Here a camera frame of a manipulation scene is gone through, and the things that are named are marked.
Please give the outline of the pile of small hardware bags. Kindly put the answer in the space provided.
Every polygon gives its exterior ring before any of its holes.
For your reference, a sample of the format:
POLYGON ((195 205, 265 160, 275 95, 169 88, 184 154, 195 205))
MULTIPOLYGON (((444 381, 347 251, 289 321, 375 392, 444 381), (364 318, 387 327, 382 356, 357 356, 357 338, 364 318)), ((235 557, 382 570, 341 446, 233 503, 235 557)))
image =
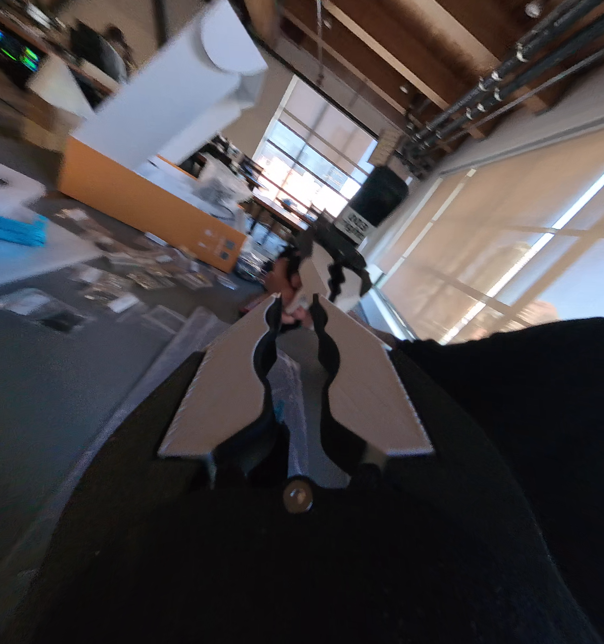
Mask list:
POLYGON ((82 240, 102 251, 105 268, 79 263, 72 268, 72 279, 84 287, 87 300, 112 312, 122 313, 140 305, 136 290, 154 292, 182 286, 195 292, 217 285, 238 288, 225 273, 204 265, 190 251, 174 248, 148 233, 125 243, 83 209, 65 208, 56 216, 70 222, 82 240))

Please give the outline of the person's right hand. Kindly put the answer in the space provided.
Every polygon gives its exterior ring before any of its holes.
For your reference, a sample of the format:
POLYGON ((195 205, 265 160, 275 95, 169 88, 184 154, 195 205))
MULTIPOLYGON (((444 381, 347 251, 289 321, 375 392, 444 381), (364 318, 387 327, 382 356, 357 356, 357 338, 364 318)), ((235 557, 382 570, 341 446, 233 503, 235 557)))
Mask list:
POLYGON ((296 310, 290 308, 298 291, 301 281, 297 272, 290 272, 290 258, 281 256, 273 263, 269 273, 265 276, 264 288, 268 295, 279 294, 282 302, 281 322, 283 325, 303 326, 312 329, 314 323, 310 312, 303 307, 296 310))

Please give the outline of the bright glass window wall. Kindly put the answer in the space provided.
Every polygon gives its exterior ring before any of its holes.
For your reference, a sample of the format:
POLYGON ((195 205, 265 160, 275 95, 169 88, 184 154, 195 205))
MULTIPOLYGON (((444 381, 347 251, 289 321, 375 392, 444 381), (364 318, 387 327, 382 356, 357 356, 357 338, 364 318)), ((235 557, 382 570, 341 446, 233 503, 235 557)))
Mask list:
POLYGON ((337 217, 364 184, 377 140, 294 77, 256 152, 260 194, 337 217))

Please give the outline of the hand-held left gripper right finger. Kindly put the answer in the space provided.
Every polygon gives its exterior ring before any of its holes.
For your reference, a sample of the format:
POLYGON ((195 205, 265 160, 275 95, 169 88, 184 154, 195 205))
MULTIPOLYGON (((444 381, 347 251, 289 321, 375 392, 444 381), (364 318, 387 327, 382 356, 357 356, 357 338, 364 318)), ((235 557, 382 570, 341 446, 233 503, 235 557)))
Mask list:
POLYGON ((432 442, 410 401, 391 348, 367 327, 315 294, 310 307, 322 390, 321 445, 339 468, 426 457, 432 442))

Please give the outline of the large clear plastic bag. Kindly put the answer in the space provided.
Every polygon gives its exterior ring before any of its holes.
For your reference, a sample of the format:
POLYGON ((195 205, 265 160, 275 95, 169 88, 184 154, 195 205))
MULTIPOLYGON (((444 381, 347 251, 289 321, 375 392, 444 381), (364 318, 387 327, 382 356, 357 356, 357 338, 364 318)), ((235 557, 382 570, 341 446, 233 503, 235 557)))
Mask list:
MULTIPOLYGON (((198 307, 186 320, 167 347, 161 351, 149 369, 132 388, 104 426, 111 435, 150 393, 181 366, 191 354, 201 352, 223 334, 229 324, 214 313, 198 307)), ((275 418, 290 433, 288 474, 310 474, 308 458, 308 431, 303 396, 303 379, 298 362, 282 350, 277 350, 277 360, 268 374, 274 404, 275 418)))

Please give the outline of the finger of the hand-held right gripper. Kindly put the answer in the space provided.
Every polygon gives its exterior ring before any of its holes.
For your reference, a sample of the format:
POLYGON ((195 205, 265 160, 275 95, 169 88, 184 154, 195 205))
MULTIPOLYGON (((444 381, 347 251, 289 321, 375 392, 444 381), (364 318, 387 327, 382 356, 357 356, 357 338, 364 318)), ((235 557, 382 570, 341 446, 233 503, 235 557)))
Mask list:
POLYGON ((351 311, 361 298, 362 279, 348 267, 330 267, 329 302, 341 311, 351 311))
POLYGON ((314 295, 331 298, 331 273, 335 271, 335 260, 322 246, 312 246, 311 254, 302 260, 298 268, 300 288, 296 303, 312 303, 314 295))

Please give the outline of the blue-tinted plastic wrap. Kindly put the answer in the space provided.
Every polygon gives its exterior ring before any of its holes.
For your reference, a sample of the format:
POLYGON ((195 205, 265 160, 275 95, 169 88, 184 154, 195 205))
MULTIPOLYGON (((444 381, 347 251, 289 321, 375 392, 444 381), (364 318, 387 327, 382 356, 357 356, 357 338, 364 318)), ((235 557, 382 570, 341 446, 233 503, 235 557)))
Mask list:
POLYGON ((243 247, 234 267, 234 274, 245 281, 264 284, 273 266, 273 257, 251 246, 243 247))

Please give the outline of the small bag of black screws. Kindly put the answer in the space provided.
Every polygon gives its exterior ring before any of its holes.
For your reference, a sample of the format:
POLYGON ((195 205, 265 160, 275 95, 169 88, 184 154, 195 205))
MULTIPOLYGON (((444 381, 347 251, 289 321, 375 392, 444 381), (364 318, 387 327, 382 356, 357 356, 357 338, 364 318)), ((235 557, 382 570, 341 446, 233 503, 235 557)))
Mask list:
POLYGON ((25 317, 38 326, 61 334, 72 334, 91 322, 88 316, 56 300, 33 309, 25 317))

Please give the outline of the blue holed U bracket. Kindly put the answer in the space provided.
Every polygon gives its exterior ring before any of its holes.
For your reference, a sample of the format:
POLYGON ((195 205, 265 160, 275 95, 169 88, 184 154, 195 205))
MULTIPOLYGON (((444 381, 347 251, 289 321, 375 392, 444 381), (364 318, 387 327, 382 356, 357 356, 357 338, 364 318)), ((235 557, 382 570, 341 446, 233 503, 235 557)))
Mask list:
POLYGON ((49 220, 33 213, 27 221, 0 215, 0 241, 27 247, 41 247, 47 242, 49 220))

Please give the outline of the beige roller window blinds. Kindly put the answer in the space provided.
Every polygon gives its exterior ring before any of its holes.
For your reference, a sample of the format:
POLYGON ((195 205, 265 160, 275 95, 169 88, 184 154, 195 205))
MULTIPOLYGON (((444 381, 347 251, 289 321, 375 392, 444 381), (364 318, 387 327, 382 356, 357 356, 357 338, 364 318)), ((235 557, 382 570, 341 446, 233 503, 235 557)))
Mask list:
POLYGON ((437 180, 378 266, 440 344, 604 317, 604 129, 437 180))

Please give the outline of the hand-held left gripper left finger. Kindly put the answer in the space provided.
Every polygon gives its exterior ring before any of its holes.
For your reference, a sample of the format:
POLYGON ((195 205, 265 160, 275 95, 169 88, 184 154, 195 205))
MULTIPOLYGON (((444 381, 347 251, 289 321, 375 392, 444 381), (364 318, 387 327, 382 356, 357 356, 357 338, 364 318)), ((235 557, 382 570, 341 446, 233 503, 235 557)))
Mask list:
POLYGON ((272 412, 267 375, 277 355, 281 310, 281 295, 270 295, 208 345, 159 457, 219 458, 224 444, 272 412))

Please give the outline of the storage shelf with boxes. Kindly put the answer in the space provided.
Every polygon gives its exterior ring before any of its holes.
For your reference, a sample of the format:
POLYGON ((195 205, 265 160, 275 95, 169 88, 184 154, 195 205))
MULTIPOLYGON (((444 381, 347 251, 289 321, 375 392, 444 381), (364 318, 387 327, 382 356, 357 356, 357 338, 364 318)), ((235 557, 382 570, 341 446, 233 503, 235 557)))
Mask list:
POLYGON ((127 80, 114 41, 81 21, 66 26, 46 1, 0 1, 0 102, 20 137, 62 152, 71 133, 127 80))

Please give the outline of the grey desk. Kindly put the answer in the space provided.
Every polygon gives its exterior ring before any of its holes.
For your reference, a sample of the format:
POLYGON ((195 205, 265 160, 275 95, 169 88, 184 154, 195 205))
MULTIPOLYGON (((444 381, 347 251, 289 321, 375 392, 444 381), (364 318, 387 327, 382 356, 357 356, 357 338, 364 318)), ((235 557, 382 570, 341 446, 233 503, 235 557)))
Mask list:
POLYGON ((59 332, 0 310, 0 599, 16 596, 8 603, 18 601, 38 566, 36 531, 50 500, 167 348, 170 334, 144 314, 161 305, 188 318, 206 307, 232 323, 240 303, 257 292, 238 278, 235 290, 135 287, 143 304, 117 316, 83 297, 69 275, 63 268, 0 285, 0 296, 35 288, 87 318, 59 332))

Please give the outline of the orange and white cardboard box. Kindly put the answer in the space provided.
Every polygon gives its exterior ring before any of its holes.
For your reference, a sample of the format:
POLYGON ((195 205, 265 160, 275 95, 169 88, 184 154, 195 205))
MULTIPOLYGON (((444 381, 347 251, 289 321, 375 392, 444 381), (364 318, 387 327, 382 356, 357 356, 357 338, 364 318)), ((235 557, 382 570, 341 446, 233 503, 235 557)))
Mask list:
POLYGON ((67 140, 58 190, 212 267, 246 234, 193 205, 179 167, 257 101, 268 65, 228 1, 213 1, 67 140))

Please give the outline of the clear bubble wrap bundle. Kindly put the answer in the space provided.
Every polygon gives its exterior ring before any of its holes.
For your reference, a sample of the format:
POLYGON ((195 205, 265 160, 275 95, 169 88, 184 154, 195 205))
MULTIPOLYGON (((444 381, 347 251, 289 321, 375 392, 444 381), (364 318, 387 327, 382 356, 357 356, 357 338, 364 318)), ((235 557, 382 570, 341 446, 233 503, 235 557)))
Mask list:
POLYGON ((203 155, 203 159, 205 163, 193 189, 195 196, 208 204, 231 211, 252 199, 252 191, 245 178, 209 154, 203 155))

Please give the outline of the black ceiling pipes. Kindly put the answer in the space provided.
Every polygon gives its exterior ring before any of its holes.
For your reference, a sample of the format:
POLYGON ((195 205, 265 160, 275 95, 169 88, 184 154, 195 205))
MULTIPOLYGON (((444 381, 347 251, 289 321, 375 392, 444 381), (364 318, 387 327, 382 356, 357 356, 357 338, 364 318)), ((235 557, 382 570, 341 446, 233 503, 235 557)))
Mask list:
POLYGON ((512 47, 510 55, 481 76, 475 85, 421 129, 410 133, 398 152, 406 160, 426 154, 451 133, 463 129, 506 97, 529 85, 592 41, 604 36, 604 11, 591 22, 587 16, 603 1, 562 1, 512 47))

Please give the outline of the white foam sheet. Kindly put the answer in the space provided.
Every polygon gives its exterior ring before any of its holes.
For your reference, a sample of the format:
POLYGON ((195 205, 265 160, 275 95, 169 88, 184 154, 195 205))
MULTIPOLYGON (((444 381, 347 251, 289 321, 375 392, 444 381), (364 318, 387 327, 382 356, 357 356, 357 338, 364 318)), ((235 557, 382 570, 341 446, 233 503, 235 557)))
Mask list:
MULTIPOLYGON (((27 221, 37 213, 32 205, 46 193, 44 184, 0 164, 1 216, 27 221)), ((44 246, 27 247, 0 241, 0 286, 87 262, 101 255, 102 251, 92 243, 49 220, 44 246)))

